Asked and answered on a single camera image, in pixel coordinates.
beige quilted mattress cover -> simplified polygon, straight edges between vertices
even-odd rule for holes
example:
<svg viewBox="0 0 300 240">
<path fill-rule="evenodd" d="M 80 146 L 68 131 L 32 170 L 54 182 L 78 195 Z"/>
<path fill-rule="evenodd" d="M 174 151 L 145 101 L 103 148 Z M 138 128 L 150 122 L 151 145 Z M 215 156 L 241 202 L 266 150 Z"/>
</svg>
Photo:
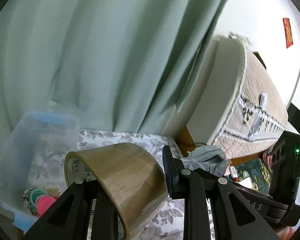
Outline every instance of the beige quilted mattress cover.
<svg viewBox="0 0 300 240">
<path fill-rule="evenodd" d="M 263 65 L 245 46 L 242 55 L 245 66 L 239 94 L 214 140 L 228 159 L 266 150 L 277 141 L 288 121 L 286 107 Z M 259 106 L 263 93 L 267 94 L 266 108 Z"/>
</svg>

green hair tie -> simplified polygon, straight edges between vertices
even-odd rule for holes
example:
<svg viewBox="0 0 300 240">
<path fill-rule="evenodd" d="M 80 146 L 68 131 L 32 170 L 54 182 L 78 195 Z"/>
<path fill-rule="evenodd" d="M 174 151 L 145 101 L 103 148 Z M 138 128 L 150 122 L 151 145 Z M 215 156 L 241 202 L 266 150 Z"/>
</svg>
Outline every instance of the green hair tie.
<svg viewBox="0 0 300 240">
<path fill-rule="evenodd" d="M 38 189 L 38 188 L 35 188 L 31 191 L 30 193 L 30 197 L 29 197 L 29 200 L 30 200 L 30 204 L 31 204 L 31 207 L 37 211 L 37 207 L 36 207 L 36 202 L 37 202 L 37 199 L 40 197 L 40 196 L 44 196 L 44 195 L 49 195 L 47 192 L 41 190 L 41 189 Z"/>
</svg>

curtain fold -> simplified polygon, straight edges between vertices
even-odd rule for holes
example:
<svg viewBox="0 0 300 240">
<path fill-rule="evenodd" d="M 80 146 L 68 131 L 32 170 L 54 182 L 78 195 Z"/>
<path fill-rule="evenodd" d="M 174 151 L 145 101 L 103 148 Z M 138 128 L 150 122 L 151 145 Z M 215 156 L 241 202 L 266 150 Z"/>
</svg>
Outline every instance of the curtain fold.
<svg viewBox="0 0 300 240">
<path fill-rule="evenodd" d="M 160 134 L 191 91 L 220 1 L 9 0 L 0 12 L 2 127 L 40 110 L 73 114 L 82 128 Z"/>
<path fill-rule="evenodd" d="M 194 84 L 197 81 L 198 78 L 198 72 L 200 71 L 200 67 L 202 65 L 202 62 L 204 61 L 204 56 L 206 54 L 207 46 L 212 38 L 214 29 L 216 27 L 216 24 L 218 22 L 219 16 L 226 5 L 226 2 L 228 0 L 221 0 L 219 7 L 212 19 L 212 22 L 209 26 L 209 29 L 207 30 L 205 36 L 202 39 L 202 42 L 199 45 L 199 48 L 197 49 L 197 52 L 194 56 L 194 60 L 192 62 L 192 68 L 191 72 L 188 75 L 186 84 L 183 86 L 182 92 L 180 93 L 177 101 L 176 101 L 176 107 L 177 107 L 177 113 L 181 110 L 184 102 L 186 101 L 189 94 L 191 94 Z"/>
</svg>

packing tape roll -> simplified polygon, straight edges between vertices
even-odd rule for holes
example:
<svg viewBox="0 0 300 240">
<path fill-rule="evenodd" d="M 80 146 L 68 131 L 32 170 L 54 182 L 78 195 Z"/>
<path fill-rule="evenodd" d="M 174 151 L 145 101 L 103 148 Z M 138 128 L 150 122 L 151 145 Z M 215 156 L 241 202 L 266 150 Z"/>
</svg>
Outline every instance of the packing tape roll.
<svg viewBox="0 0 300 240">
<path fill-rule="evenodd" d="M 77 177 L 98 180 L 117 208 L 124 227 L 123 239 L 137 235 L 162 208 L 168 195 L 160 165 L 132 143 L 69 152 L 64 169 L 68 187 Z"/>
</svg>

small white object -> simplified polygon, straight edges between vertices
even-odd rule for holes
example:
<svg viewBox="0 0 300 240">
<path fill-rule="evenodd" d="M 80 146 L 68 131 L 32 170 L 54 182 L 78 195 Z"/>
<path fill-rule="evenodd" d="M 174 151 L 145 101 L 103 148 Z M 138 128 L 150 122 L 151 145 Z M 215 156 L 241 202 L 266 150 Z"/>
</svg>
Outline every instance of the small white object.
<svg viewBox="0 0 300 240">
<path fill-rule="evenodd" d="M 252 181 L 250 177 L 247 177 L 246 179 L 242 180 L 239 182 L 241 186 L 247 187 L 247 188 L 252 188 Z"/>
<path fill-rule="evenodd" d="M 259 106 L 263 111 L 267 110 L 268 93 L 262 93 L 260 97 Z"/>
<path fill-rule="evenodd" d="M 220 184 L 222 184 L 222 185 L 225 185 L 225 184 L 228 183 L 228 180 L 225 179 L 225 178 L 219 178 L 219 179 L 218 179 L 218 182 L 219 182 Z"/>
<path fill-rule="evenodd" d="M 229 171 L 230 171 L 230 175 L 233 179 L 238 177 L 237 170 L 235 169 L 234 166 L 230 166 Z"/>
</svg>

